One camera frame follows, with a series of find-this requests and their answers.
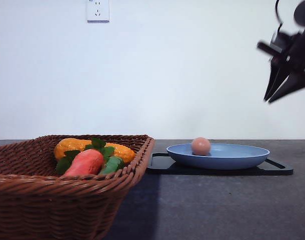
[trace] wall socket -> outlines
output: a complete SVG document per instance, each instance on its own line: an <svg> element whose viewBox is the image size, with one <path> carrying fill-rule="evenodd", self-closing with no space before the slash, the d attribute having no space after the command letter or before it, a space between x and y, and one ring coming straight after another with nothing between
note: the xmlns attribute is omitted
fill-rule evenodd
<svg viewBox="0 0 305 240"><path fill-rule="evenodd" d="M109 0L86 0L88 23L109 23Z"/></svg>

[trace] wicker basket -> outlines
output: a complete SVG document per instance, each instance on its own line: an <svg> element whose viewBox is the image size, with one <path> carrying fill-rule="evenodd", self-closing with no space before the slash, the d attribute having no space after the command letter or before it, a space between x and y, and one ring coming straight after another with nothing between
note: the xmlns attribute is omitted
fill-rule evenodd
<svg viewBox="0 0 305 240"><path fill-rule="evenodd" d="M136 152L108 175L59 177L55 145L100 138ZM145 173L154 139L147 135L48 135L0 146L0 240L99 240L130 187Z"/></svg>

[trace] gray table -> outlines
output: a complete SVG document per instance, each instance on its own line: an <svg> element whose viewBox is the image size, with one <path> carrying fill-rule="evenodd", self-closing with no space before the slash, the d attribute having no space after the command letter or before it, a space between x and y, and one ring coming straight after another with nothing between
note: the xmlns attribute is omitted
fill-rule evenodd
<svg viewBox="0 0 305 240"><path fill-rule="evenodd" d="M153 152L188 142L157 140ZM146 173L124 199L105 240L305 240L305 140L211 142L268 149L294 174Z"/></svg>

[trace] blue bowl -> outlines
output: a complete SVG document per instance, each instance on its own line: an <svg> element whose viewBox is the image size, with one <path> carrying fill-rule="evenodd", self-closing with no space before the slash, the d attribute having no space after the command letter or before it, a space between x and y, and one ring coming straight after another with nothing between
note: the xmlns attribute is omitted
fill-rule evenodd
<svg viewBox="0 0 305 240"><path fill-rule="evenodd" d="M261 147L227 143L212 143L205 156L194 155L191 143L169 146L166 150L179 164L214 170L252 168L263 163L270 154Z"/></svg>

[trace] pink ball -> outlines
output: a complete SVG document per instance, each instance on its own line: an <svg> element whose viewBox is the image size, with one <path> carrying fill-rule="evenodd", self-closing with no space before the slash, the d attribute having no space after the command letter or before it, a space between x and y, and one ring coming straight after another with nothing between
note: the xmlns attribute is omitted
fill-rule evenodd
<svg viewBox="0 0 305 240"><path fill-rule="evenodd" d="M193 154L205 156L211 150L211 143L204 137L197 137L192 141L191 149Z"/></svg>

